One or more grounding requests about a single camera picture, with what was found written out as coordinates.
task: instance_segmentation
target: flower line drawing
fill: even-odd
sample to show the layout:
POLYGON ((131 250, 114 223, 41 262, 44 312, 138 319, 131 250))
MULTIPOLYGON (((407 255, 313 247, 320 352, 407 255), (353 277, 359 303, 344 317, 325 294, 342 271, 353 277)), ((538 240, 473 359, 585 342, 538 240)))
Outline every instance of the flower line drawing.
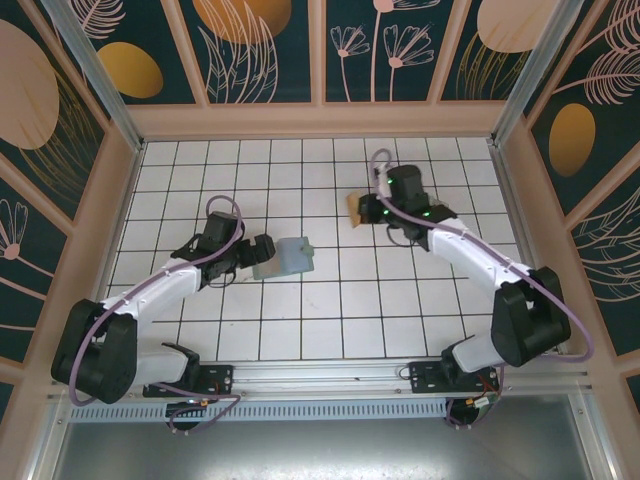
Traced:
MULTIPOLYGON (((8 200, 4 198, 0 200, 0 260, 17 260, 39 273, 42 273, 48 277, 53 277, 53 274, 51 272, 48 272, 43 268, 34 265, 33 263, 25 260, 20 256, 20 244, 22 243, 22 239, 24 238, 28 218, 29 209, 25 205, 22 205, 20 202, 16 202, 12 211, 8 200)), ((7 278, 0 277, 0 283, 21 293, 24 293, 25 295, 37 298, 38 300, 44 301, 46 299, 46 295, 12 282, 7 278)), ((11 328, 14 330, 29 330, 30 328, 10 327, 7 325, 0 325, 0 327, 11 328)))
POLYGON ((349 95, 349 87, 347 85, 347 77, 344 69, 344 59, 367 53, 371 50, 368 43, 365 43, 366 36, 362 31, 362 26, 347 27, 342 31, 341 27, 333 27, 331 29, 331 40, 336 47, 338 56, 340 57, 340 67, 342 69, 342 83, 344 85, 344 93, 347 96, 347 102, 351 102, 349 95))
POLYGON ((431 44, 431 38, 427 33, 431 25, 423 28, 406 27, 402 35, 398 37, 398 25, 384 29, 384 46, 391 67, 391 79, 389 81, 389 101, 393 102, 393 81, 395 71, 402 67, 411 67, 432 62, 434 51, 427 50, 431 44))
POLYGON ((378 33, 380 20, 383 13, 391 13, 401 10, 421 10, 435 7, 440 0, 373 0, 373 6, 377 10, 376 23, 373 29, 373 48, 371 53, 371 101, 376 101, 376 53, 378 49, 378 33))

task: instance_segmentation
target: leaf line drawing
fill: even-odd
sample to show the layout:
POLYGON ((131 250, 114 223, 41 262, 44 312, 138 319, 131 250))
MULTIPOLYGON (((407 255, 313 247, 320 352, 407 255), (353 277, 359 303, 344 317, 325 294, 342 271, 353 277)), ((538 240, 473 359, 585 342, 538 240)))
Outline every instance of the leaf line drawing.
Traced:
POLYGON ((640 297, 640 187, 620 206, 584 219, 574 241, 596 299, 640 297))
POLYGON ((380 32, 380 20, 383 13, 398 10, 421 10, 435 7, 440 0, 373 0, 373 6, 377 10, 376 22, 373 28, 373 48, 371 50, 371 101, 376 101, 376 57, 378 52, 378 36, 380 32))
POLYGON ((349 95, 349 86, 347 85, 347 75, 344 67, 344 59, 367 53, 371 50, 371 47, 368 43, 365 43, 366 36, 362 32, 362 25, 358 28, 347 27, 344 29, 344 32, 342 32, 341 27, 333 27, 330 33, 333 46, 336 47, 336 51, 340 57, 344 93, 347 96, 347 102, 351 102, 351 95, 349 95))
POLYGON ((68 0, 89 38, 106 40, 125 17, 123 0, 68 0))
POLYGON ((556 88, 552 95, 582 85, 589 103, 622 105, 640 86, 640 0, 616 0, 607 27, 576 53, 604 37, 610 50, 600 55, 587 76, 556 88))
POLYGON ((207 92, 214 103, 255 103, 265 98, 270 103, 278 88, 278 56, 268 25, 255 17, 246 2, 247 27, 229 0, 219 3, 223 11, 209 0, 201 2, 209 24, 220 32, 220 36, 210 35, 198 27, 209 55, 207 92))

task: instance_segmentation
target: white tile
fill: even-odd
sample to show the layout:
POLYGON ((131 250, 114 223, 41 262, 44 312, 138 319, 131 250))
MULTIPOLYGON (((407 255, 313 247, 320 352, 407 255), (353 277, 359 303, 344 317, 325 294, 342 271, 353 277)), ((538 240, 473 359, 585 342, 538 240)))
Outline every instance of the white tile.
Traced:
POLYGON ((413 255, 418 278, 453 278, 451 264, 444 258, 425 252, 420 247, 414 247, 413 255))
POLYGON ((482 238, 489 243, 515 243, 509 216, 478 215, 482 238))
POLYGON ((131 203, 129 220, 160 220, 167 193, 136 193, 131 203))
POLYGON ((396 138, 396 147, 401 164, 411 160, 429 160, 424 138, 396 138))
MULTIPOLYGON (((396 152, 396 142, 394 138, 367 138, 364 141, 365 150, 367 152, 367 159, 371 160, 373 155, 381 148, 386 148, 391 152, 391 161, 398 161, 398 154, 396 152)), ((386 160, 386 157, 378 157, 378 160, 386 160)))
POLYGON ((302 358, 305 360, 342 358, 342 322, 340 320, 303 320, 302 358))
POLYGON ((462 162, 431 162, 437 187, 466 185, 462 162))
POLYGON ((302 208, 305 217, 335 216, 336 191, 333 189, 303 190, 302 208))
POLYGON ((300 318, 300 284, 269 283, 264 285, 262 318, 300 318))
POLYGON ((376 280, 376 256, 373 248, 341 248, 340 277, 342 280, 376 280))
POLYGON ((222 322, 218 361, 258 360, 260 322, 222 322))
POLYGON ((238 163, 239 148, 240 142, 238 140, 221 140, 209 142, 207 163, 235 165, 236 163, 238 163))
POLYGON ((500 187, 470 187, 476 213, 506 213, 500 187))
POLYGON ((302 170, 304 188, 334 188, 336 186, 333 163, 307 163, 303 164, 302 170))
POLYGON ((343 321, 345 358, 384 357, 382 322, 378 318, 350 318, 343 321))
POLYGON ((302 274, 303 281, 334 281, 338 278, 338 249, 316 248, 313 253, 313 271, 302 274))
POLYGON ((460 160, 460 152, 456 139, 427 138, 431 160, 460 160))
POLYGON ((373 228, 371 225, 351 226, 347 217, 338 218, 338 241, 341 247, 373 246, 373 228))
POLYGON ((301 190, 271 190, 269 192, 270 217, 302 216, 301 190))
POLYGON ((411 162, 420 169, 420 177, 422 178, 423 187, 432 187, 434 185, 433 172, 431 162, 411 162))
POLYGON ((498 250, 503 255, 506 255, 511 260, 516 262, 522 262, 522 257, 520 256, 520 250, 518 250, 518 246, 513 245, 494 245, 493 248, 498 250))
POLYGON ((120 252, 111 283, 135 285, 151 273, 153 252, 120 252))
POLYGON ((333 140, 330 138, 302 141, 303 162, 333 162, 333 140))
POLYGON ((266 217, 267 215, 267 190, 237 191, 235 201, 245 218, 266 217))
POLYGON ((343 317, 379 317, 380 295, 377 282, 342 282, 343 317))
POLYGON ((410 248, 378 247, 376 256, 381 280, 415 278, 410 248))
MULTIPOLYGON (((247 193, 252 194, 252 193, 259 193, 259 192, 260 192, 260 190, 258 190, 256 192, 251 191, 251 192, 247 192, 247 193)), ((238 193, 245 193, 245 192, 237 192, 236 193, 236 201, 237 201, 237 194, 238 193)), ((263 193, 264 193, 264 196, 266 198, 266 196, 267 196, 266 190, 264 190, 263 193)), ((218 195, 225 195, 225 196, 227 196, 229 198, 233 198, 233 190, 203 191, 202 194, 200 195, 200 208, 198 209, 198 218, 207 218, 207 203, 209 203, 209 200, 211 200, 212 197, 215 197, 215 196, 218 196, 218 195)), ((211 204, 211 211, 215 212, 216 210, 220 211, 220 212, 231 213, 231 204, 228 201, 225 201, 223 199, 215 200, 211 204)), ((242 204, 240 204, 240 210, 242 211, 242 216, 244 217, 245 213, 244 213, 244 207, 243 207, 242 204)))
POLYGON ((240 142, 240 163, 269 163, 270 140, 242 140, 240 142))
POLYGON ((491 160, 486 138, 458 138, 463 160, 491 160))
POLYGON ((456 213, 473 213, 468 187, 438 187, 438 200, 456 213))
POLYGON ((300 320, 263 322, 260 360, 300 359, 300 320))
POLYGON ((186 297, 182 320, 220 320, 222 295, 222 288, 207 287, 195 295, 186 297))
POLYGON ((198 355, 201 362, 215 362, 220 322, 190 322, 180 326, 180 345, 198 355))
POLYGON ((364 162, 336 163, 336 186, 368 188, 367 167, 364 162))
POLYGON ((457 278, 455 282, 463 315, 493 313, 493 296, 489 297, 469 279, 457 278))
POLYGON ((169 192, 163 219, 195 219, 198 215, 199 203, 200 192, 169 192))
POLYGON ((173 165, 178 142, 151 142, 147 145, 143 165, 173 165))
POLYGON ((471 230, 477 237, 480 236, 480 229, 478 228, 478 220, 475 215, 461 214, 458 218, 464 223, 465 227, 471 230))
POLYGON ((314 247, 335 247, 338 245, 336 219, 311 217, 302 219, 302 235, 309 238, 314 247))
POLYGON ((267 233, 273 237, 274 242, 281 238, 300 238, 301 228, 300 218, 270 218, 267 222, 267 233))
POLYGON ((427 354, 420 317, 385 318, 383 325, 387 357, 424 357, 427 354))
POLYGON ((163 342, 177 343, 179 326, 178 322, 154 322, 139 332, 138 341, 156 347, 163 342))
POLYGON ((491 331, 491 315, 465 315, 462 320, 467 338, 474 335, 484 335, 491 331))
POLYGON ((209 142, 180 142, 176 165, 200 165, 207 161, 209 142))
POLYGON ((302 318, 340 318, 340 285, 303 283, 302 318))
POLYGON ((373 225, 373 235, 376 240, 376 247, 395 247, 403 248, 398 245, 409 245, 409 240, 404 236, 402 230, 390 228, 387 233, 388 225, 373 225))
POLYGON ((301 188, 302 166, 301 164, 275 164, 271 165, 269 173, 269 188, 301 188))
POLYGON ((262 285, 234 284, 224 289, 222 320, 257 320, 260 318, 262 285))
POLYGON ((463 163, 469 185, 498 185, 493 162, 465 161, 463 163))
POLYGON ((202 190, 204 165, 178 166, 173 168, 169 190, 202 190))
POLYGON ((445 348, 464 340, 462 318, 459 316, 424 317, 422 322, 427 337, 427 353, 430 357, 439 357, 445 348))
POLYGON ((169 190, 173 167, 142 167, 136 192, 162 192, 169 190))
POLYGON ((165 220, 160 228, 158 250, 177 250, 193 237, 195 220, 165 220))
POLYGON ((380 282, 382 315, 413 317, 420 315, 420 301, 415 280, 380 282))
POLYGON ((236 188, 264 190, 269 186, 269 165, 238 165, 236 188))
POLYGON ((236 184, 236 165, 207 165, 203 190, 233 190, 236 184))
POLYGON ((127 222, 120 249, 124 251, 155 250, 159 230, 159 221, 127 222))
POLYGON ((336 138, 333 141, 336 162, 364 162, 364 140, 362 138, 336 138))
POLYGON ((271 163, 299 163, 301 161, 301 140, 271 141, 271 163))
POLYGON ((419 280, 422 315, 459 315, 453 280, 419 280))

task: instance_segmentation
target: cable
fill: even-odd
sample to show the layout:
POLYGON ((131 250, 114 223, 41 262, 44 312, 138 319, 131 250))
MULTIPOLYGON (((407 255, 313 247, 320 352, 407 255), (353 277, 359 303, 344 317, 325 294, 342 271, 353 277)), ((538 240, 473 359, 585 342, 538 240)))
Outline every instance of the cable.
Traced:
POLYGON ((594 344, 593 344, 593 339, 591 338, 591 335, 589 334, 587 328, 580 321, 580 319, 577 317, 577 315, 575 313, 573 313, 571 311, 571 309, 569 309, 569 307, 567 307, 553 293, 551 293, 549 290, 544 288, 542 285, 540 285, 534 279, 529 277, 529 275, 527 275, 524 272, 521 272, 519 269, 514 267, 511 262, 505 260, 502 257, 502 255, 500 255, 493 247, 491 247, 490 245, 488 245, 484 241, 480 240, 479 238, 476 238, 473 235, 469 235, 469 233, 467 231, 459 230, 457 228, 450 227, 449 225, 442 225, 440 223, 434 223, 434 222, 430 222, 428 220, 424 220, 422 218, 416 218, 416 217, 412 217, 411 215, 407 215, 402 210, 396 208, 389 201, 389 199, 385 198, 385 196, 382 194, 382 192, 380 190, 380 183, 379 183, 378 178, 376 177, 376 174, 375 174, 375 162, 376 162, 376 159, 381 154, 385 154, 387 156, 387 161, 385 162, 385 164, 388 164, 390 162, 391 158, 392 158, 391 152, 388 149, 381 148, 381 149, 377 150, 373 154, 373 156, 371 157, 371 160, 367 160, 369 162, 369 166, 368 166, 369 167, 368 168, 368 170, 369 170, 369 178, 370 178, 371 182, 373 183, 373 185, 375 185, 375 190, 376 190, 376 193, 378 194, 378 199, 380 200, 380 202, 382 202, 382 204, 389 211, 393 212, 396 216, 398 216, 398 217, 400 217, 400 218, 402 218, 402 219, 404 219, 404 220, 406 220, 408 222, 415 223, 416 225, 422 225, 422 226, 425 226, 425 227, 431 228, 431 229, 439 229, 439 230, 442 230, 444 232, 449 232, 449 233, 452 233, 454 235, 458 235, 463 239, 469 240, 471 243, 473 243, 474 245, 479 247, 481 250, 483 250, 485 253, 487 253, 491 258, 493 258, 494 260, 498 261, 498 263, 502 267, 504 267, 505 271, 508 270, 508 271, 511 271, 514 274, 516 274, 519 278, 521 278, 526 283, 528 283, 529 286, 531 286, 533 289, 535 289, 538 292, 540 292, 547 299, 549 299, 556 307, 558 307, 560 310, 562 310, 562 312, 565 315, 567 315, 567 317, 574 323, 574 325, 576 327, 578 327, 578 329, 582 332, 582 334, 584 335, 584 337, 585 337, 585 339, 587 341, 587 351, 583 355, 580 355, 580 356, 577 356, 577 357, 573 357, 573 356, 568 357, 568 356, 563 356, 563 355, 544 355, 541 358, 549 358, 549 359, 554 359, 554 360, 558 360, 560 362, 567 362, 567 363, 581 363, 581 362, 585 362, 585 361, 589 360, 593 356, 593 352, 594 352, 594 349, 595 349, 594 344))
MULTIPOLYGON (((206 262, 210 262, 211 260, 215 260, 216 258, 221 256, 222 254, 224 254, 224 252, 229 250, 229 248, 231 248, 231 246, 236 242, 236 240, 238 240, 238 238, 240 236, 242 236, 242 213, 240 212, 240 207, 238 206, 238 204, 232 198, 227 197, 226 195, 215 195, 215 196, 211 197, 209 199, 209 201, 207 202, 207 208, 206 208, 207 216, 209 216, 209 209, 211 207, 211 204, 216 200, 227 200, 227 201, 229 201, 231 203, 232 207, 233 207, 232 208, 232 213, 235 213, 235 215, 236 215, 236 217, 238 219, 238 221, 236 222, 236 229, 233 232, 233 235, 231 236, 231 239, 220 250, 212 253, 211 255, 209 255, 207 257, 200 258, 198 260, 194 260, 193 262, 185 262, 185 263, 181 263, 179 265, 174 265, 171 268, 168 268, 166 270, 163 270, 163 271, 160 271, 160 272, 156 273, 152 277, 150 277, 147 280, 145 280, 144 282, 142 282, 137 287, 133 288, 130 292, 125 294, 125 296, 121 300, 118 300, 113 306, 111 306, 102 315, 100 315, 100 317, 98 317, 96 322, 89 329, 89 331, 85 335, 84 339, 82 340, 82 343, 80 344, 80 348, 78 349, 78 353, 76 355, 76 358, 73 361, 73 366, 71 367, 71 375, 69 377, 69 397, 71 398, 71 402, 74 405, 76 405, 78 407, 84 407, 85 405, 89 405, 90 403, 92 403, 95 400, 94 397, 90 397, 87 400, 80 400, 78 398, 78 394, 76 392, 76 381, 78 379, 78 371, 80 370, 80 364, 82 363, 82 359, 83 359, 85 353, 87 352, 87 348, 89 348, 89 345, 91 344, 91 339, 96 334, 98 329, 102 326, 102 324, 107 321, 107 319, 111 316, 111 314, 114 313, 116 310, 118 310, 123 305, 125 305, 131 298, 136 296, 138 293, 143 291, 149 285, 152 285, 155 281, 157 281, 158 279, 164 277, 165 275, 170 275, 171 273, 173 273, 173 272, 175 272, 177 270, 181 270, 181 269, 183 269, 185 267, 197 266, 197 265, 200 265, 201 263, 206 263, 206 262)), ((168 387, 169 386, 166 385, 166 386, 163 386, 162 388, 166 388, 167 390, 174 391, 173 387, 171 387, 171 388, 168 388, 168 387)), ((194 394, 194 393, 190 393, 190 392, 186 392, 186 394, 187 395, 196 395, 196 396, 204 397, 204 395, 194 394)), ((231 397, 235 398, 235 396, 229 396, 229 395, 226 395, 226 396, 219 395, 218 397, 220 397, 220 398, 231 398, 231 397)))
POLYGON ((169 427, 171 428, 171 433, 173 433, 174 435, 177 434, 178 432, 180 432, 182 435, 184 435, 185 437, 193 434, 193 433, 198 433, 201 432, 203 430, 206 430, 207 428, 210 428, 213 426, 214 423, 216 423, 220 418, 224 417, 227 413, 229 413, 229 411, 231 411, 231 409, 233 407, 235 407, 238 402, 240 402, 240 400, 242 399, 242 397, 240 395, 234 395, 234 394, 229 394, 229 395, 209 395, 209 394, 204 394, 204 393, 193 393, 193 392, 187 392, 186 390, 182 390, 180 388, 175 388, 172 387, 171 385, 167 385, 166 383, 156 383, 154 384, 156 387, 158 388, 164 388, 165 390, 169 390, 170 392, 173 393, 177 393, 180 395, 184 395, 186 397, 197 397, 197 398, 206 398, 208 400, 231 400, 233 399, 233 402, 231 402, 231 404, 227 405, 225 408, 223 408, 220 413, 218 413, 215 417, 213 417, 211 420, 207 420, 204 423, 200 423, 198 425, 196 425, 195 427, 193 427, 191 430, 178 430, 174 424, 174 420, 176 419, 176 417, 178 415, 181 415, 183 413, 186 412, 193 412, 195 410, 202 410, 202 406, 193 406, 193 407, 185 407, 185 408, 181 408, 180 410, 176 410, 175 412, 173 412, 173 414, 171 415, 171 417, 169 417, 169 427))

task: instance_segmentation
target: silver metal bar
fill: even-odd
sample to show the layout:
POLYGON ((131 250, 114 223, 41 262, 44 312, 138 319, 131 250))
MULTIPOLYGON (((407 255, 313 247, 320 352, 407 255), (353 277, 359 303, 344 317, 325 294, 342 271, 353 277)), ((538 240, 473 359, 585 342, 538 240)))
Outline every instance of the silver metal bar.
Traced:
POLYGON ((565 35, 578 14, 584 0, 564 0, 558 2, 551 19, 540 36, 536 47, 529 55, 516 84, 507 99, 502 115, 493 131, 495 143, 500 146, 506 141, 520 119, 529 99, 544 77, 547 68, 553 62, 556 52, 562 46, 565 35))
POLYGON ((122 97, 116 91, 109 75, 104 70, 102 63, 100 63, 93 45, 84 34, 69 3, 61 2, 60 0, 41 1, 49 17, 51 17, 51 21, 58 29, 78 64, 82 67, 87 79, 91 82, 111 118, 120 127, 129 145, 134 150, 140 148, 140 132, 129 115, 122 97))

